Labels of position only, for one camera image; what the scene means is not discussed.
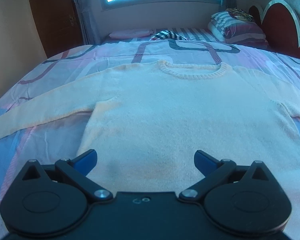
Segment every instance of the striped folded quilt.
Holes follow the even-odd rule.
[[[179,41],[188,41],[189,39],[182,37],[172,31],[161,31],[154,35],[150,40],[151,41],[157,41],[157,40],[164,40],[164,39],[173,39],[173,40],[179,40]]]
[[[266,35],[255,22],[238,20],[227,11],[212,15],[211,23],[228,44],[268,44]]]

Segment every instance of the sweater sleeve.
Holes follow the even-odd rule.
[[[294,85],[259,70],[244,67],[234,70],[256,90],[282,104],[291,117],[300,117],[300,90]]]
[[[97,102],[116,96],[120,70],[111,68],[85,76],[11,109],[0,116],[0,139],[77,112],[93,111]]]

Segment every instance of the headboard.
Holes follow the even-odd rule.
[[[272,50],[300,58],[300,21],[287,2],[272,0],[264,11],[255,4],[249,13],[266,34]]]

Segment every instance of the sweater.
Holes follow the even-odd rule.
[[[176,191],[203,178],[201,149],[275,174],[300,169],[300,91],[257,70],[127,64],[53,89],[0,116],[0,138],[92,111],[78,155],[98,153],[88,178],[117,191]]]

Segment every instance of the brown wooden door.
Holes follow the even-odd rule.
[[[29,0],[47,57],[83,44],[73,0]]]

